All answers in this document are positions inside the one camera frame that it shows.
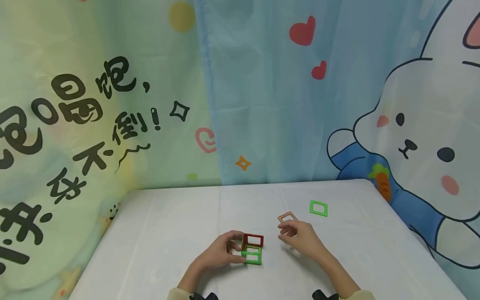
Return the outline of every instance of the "curtain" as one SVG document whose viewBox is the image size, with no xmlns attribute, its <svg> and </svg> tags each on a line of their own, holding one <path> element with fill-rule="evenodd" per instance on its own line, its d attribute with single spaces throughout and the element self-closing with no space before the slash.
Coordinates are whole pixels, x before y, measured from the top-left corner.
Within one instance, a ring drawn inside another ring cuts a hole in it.
<svg viewBox="0 0 480 300">
<path fill-rule="evenodd" d="M 130 190 L 352 178 L 479 297 L 478 0 L 0 8 L 0 299 L 67 298 Z"/>
<path fill-rule="evenodd" d="M 223 184 L 368 179 L 477 299 L 480 2 L 195 7 Z"/>
</svg>

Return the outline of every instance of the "carrot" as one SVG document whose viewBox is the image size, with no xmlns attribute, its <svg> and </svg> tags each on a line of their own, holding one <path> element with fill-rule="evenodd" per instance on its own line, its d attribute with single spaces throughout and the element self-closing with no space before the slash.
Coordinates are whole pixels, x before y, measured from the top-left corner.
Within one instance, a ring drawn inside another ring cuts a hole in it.
<svg viewBox="0 0 480 300">
<path fill-rule="evenodd" d="M 375 178 L 378 192 L 387 202 L 392 200 L 392 188 L 390 187 L 390 180 L 388 179 L 389 174 L 388 168 L 381 164 L 375 164 L 373 171 L 368 175 L 369 178 Z"/>
</svg>

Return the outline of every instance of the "green dot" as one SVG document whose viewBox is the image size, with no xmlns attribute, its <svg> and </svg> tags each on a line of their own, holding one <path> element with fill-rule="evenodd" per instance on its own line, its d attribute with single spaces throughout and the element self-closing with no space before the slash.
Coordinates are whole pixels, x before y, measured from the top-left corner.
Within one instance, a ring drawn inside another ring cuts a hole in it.
<svg viewBox="0 0 480 300">
<path fill-rule="evenodd" d="M 198 174 L 197 173 L 190 173 L 187 175 L 188 180 L 197 180 L 198 179 Z"/>
</svg>

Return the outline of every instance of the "wavy line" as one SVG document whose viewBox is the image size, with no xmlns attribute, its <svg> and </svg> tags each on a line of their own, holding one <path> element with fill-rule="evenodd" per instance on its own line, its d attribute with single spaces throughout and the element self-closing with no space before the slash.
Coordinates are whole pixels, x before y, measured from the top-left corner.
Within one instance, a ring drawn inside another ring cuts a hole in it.
<svg viewBox="0 0 480 300">
<path fill-rule="evenodd" d="M 127 154 L 128 154 L 128 153 L 130 153 L 130 152 L 131 152 L 131 153 L 137 153 L 137 152 L 140 151 L 140 149 L 142 149 L 142 150 L 148 150 L 148 149 L 150 149 L 150 143 L 148 143 L 147 146 L 145 146 L 145 147 L 142 147 L 142 146 L 140 146 L 140 145 L 137 145 L 137 148 L 136 148 L 135 150 L 132 150 L 132 149 L 127 149 L 127 150 L 125 150 L 125 153 L 123 154 L 123 157 L 120 158 L 120 160 L 119 160 L 119 167 L 117 168 L 117 171 L 118 171 L 119 168 L 120 168 L 121 162 L 127 157 Z"/>
</svg>

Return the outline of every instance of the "table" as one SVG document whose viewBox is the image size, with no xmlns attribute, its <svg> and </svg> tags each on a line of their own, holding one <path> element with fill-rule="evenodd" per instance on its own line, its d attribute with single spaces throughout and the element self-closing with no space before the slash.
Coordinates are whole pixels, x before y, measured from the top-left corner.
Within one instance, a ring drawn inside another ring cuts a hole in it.
<svg viewBox="0 0 480 300">
<path fill-rule="evenodd" d="M 312 200 L 328 205 L 327 217 L 310 213 Z M 367 180 L 131 192 L 70 299 L 165 299 L 190 262 L 231 229 L 264 236 L 262 265 L 210 273 L 199 290 L 204 297 L 308 300 L 316 289 L 333 294 L 325 273 L 277 238 L 277 218 L 287 211 L 311 223 L 377 300 L 465 300 Z"/>
</svg>

